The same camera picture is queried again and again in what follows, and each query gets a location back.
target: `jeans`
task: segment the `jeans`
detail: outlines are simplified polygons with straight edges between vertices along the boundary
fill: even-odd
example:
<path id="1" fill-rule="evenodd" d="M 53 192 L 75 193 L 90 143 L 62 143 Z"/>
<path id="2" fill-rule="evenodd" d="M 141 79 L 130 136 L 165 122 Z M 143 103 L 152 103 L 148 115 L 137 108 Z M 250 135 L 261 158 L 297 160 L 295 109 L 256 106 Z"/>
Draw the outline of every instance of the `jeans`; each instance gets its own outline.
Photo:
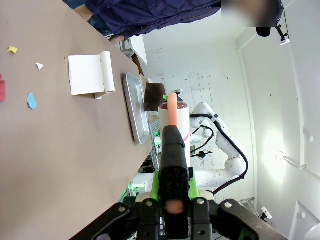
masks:
<path id="1" fill-rule="evenodd" d="M 80 7 L 87 2 L 87 0 L 62 0 L 62 1 L 64 1 L 65 4 L 67 4 L 72 9 L 76 9 L 77 7 Z M 88 23 L 92 27 L 94 27 L 96 30 L 98 30 L 105 37 L 113 35 L 111 30 L 108 28 L 105 22 L 98 15 L 93 15 L 93 17 L 88 21 Z"/>

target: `blue paper scrap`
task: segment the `blue paper scrap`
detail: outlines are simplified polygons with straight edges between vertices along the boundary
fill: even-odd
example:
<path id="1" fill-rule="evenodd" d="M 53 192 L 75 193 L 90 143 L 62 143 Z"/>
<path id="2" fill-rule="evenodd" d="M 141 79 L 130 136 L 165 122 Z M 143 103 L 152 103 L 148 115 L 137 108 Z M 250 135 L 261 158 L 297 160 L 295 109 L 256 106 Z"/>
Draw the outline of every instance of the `blue paper scrap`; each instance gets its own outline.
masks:
<path id="1" fill-rule="evenodd" d="M 29 108 L 35 109 L 37 107 L 37 102 L 32 92 L 29 93 L 26 102 L 28 103 Z"/>

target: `red paper scrap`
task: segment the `red paper scrap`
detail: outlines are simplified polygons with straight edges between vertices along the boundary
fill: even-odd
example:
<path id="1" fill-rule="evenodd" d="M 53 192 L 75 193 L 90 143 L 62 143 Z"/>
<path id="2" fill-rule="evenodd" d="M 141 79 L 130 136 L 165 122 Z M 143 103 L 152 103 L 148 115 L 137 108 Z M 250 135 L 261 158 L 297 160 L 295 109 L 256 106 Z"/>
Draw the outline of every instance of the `red paper scrap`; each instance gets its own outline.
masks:
<path id="1" fill-rule="evenodd" d="M 2 75 L 0 74 L 0 101 L 6 100 L 6 81 L 2 80 Z"/>

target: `open notebook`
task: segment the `open notebook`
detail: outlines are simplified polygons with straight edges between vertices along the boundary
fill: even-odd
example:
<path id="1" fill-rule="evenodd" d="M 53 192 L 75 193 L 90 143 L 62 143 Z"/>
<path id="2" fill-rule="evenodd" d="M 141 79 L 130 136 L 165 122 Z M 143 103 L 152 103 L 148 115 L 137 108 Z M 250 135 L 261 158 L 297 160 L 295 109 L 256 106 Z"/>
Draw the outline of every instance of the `open notebook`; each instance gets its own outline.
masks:
<path id="1" fill-rule="evenodd" d="M 69 56 L 71 95 L 95 94 L 96 99 L 115 91 L 110 52 Z"/>

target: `person's hand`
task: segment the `person's hand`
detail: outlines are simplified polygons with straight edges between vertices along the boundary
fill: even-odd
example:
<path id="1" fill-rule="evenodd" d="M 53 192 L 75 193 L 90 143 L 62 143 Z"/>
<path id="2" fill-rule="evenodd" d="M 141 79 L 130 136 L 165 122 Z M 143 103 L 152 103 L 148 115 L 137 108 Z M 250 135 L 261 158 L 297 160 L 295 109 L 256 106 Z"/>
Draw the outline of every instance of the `person's hand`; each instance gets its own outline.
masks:
<path id="1" fill-rule="evenodd" d="M 86 20 L 87 22 L 90 20 L 90 18 L 93 17 L 93 13 L 87 8 L 87 6 L 85 4 L 77 7 L 74 10 L 77 14 L 79 14 L 84 20 Z"/>

